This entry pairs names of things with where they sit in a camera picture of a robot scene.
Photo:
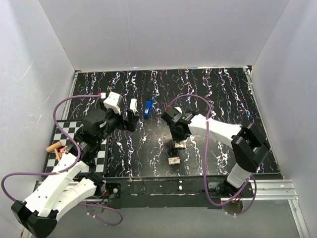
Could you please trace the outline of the white plastic stick tool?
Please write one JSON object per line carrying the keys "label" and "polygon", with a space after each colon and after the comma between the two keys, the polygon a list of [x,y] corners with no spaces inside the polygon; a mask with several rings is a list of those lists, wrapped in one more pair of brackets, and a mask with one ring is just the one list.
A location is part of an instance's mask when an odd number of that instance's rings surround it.
{"label": "white plastic stick tool", "polygon": [[132,98],[130,101],[130,107],[129,110],[132,112],[132,114],[135,116],[137,111],[137,99]]}

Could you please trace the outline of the blue black stapler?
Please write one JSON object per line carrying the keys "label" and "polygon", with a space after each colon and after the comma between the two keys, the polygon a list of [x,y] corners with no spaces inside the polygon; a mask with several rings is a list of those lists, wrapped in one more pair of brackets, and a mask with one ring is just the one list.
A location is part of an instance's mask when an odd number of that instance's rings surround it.
{"label": "blue black stapler", "polygon": [[144,118],[149,118],[152,112],[152,108],[153,108],[153,104],[154,104],[154,100],[147,100],[145,107],[144,107],[144,111],[143,111],[143,117]]}

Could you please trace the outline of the white staple box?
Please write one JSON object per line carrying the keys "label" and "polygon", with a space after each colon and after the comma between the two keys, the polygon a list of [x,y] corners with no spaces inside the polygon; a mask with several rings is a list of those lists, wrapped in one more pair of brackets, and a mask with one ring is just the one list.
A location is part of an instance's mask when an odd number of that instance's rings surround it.
{"label": "white staple box", "polygon": [[172,157],[168,159],[168,164],[171,165],[179,165],[181,163],[179,157]]}

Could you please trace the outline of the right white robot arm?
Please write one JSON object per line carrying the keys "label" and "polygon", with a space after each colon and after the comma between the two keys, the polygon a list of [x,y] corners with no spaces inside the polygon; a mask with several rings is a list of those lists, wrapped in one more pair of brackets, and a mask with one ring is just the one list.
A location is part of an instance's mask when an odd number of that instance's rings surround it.
{"label": "right white robot arm", "polygon": [[182,113],[174,107],[167,107],[161,118],[169,126],[174,142],[180,143],[191,135],[206,136],[233,150],[236,164],[224,182],[210,190],[217,195],[235,197],[241,193],[243,183],[258,170],[270,151],[266,137],[253,123],[223,123],[195,112]]}

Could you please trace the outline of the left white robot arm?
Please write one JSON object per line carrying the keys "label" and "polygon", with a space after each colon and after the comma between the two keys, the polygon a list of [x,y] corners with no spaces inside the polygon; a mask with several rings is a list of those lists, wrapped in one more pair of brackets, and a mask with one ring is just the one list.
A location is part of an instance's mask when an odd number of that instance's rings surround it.
{"label": "left white robot arm", "polygon": [[106,191],[102,175],[88,173],[70,189],[67,186],[98,154],[101,144],[115,130],[135,130],[139,116],[129,108],[127,116],[114,109],[97,109],[83,120],[72,143],[42,184],[23,201],[15,201],[11,207],[16,219],[32,235],[46,238],[55,229],[59,219],[84,199],[93,196],[101,198]]}

